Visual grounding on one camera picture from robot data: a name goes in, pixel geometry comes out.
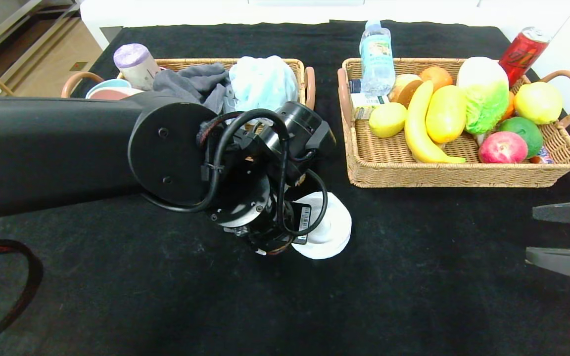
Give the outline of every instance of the gray cloth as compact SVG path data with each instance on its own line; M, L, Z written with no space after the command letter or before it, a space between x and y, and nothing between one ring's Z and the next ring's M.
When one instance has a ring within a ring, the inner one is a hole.
M178 72L163 70L153 81L154 91L202 104L215 113L221 112L226 86L230 86L230 79L221 63L196 65Z

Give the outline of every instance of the can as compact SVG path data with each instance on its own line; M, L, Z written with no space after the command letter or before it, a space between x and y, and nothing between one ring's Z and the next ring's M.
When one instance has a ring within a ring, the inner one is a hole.
M525 27L498 61L507 73L509 88L513 87L547 49L551 37L536 27Z

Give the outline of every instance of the red apple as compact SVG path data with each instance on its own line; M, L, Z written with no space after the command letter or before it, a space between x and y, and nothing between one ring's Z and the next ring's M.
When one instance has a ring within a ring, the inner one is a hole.
M519 164L525 158L527 142L509 131L489 135L479 148L479 159L484 164Z

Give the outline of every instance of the screw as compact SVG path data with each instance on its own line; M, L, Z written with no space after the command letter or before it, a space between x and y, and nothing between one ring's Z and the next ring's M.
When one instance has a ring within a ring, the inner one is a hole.
M167 128L160 128L158 130L158 136L160 136L161 138L165 139L168 136L168 129Z

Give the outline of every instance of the cabbage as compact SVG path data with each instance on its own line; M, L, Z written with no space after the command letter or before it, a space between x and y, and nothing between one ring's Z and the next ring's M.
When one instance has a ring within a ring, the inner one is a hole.
M457 86L466 95L466 131L478 135L494 128L509 104L509 81L497 61L487 57L466 59Z

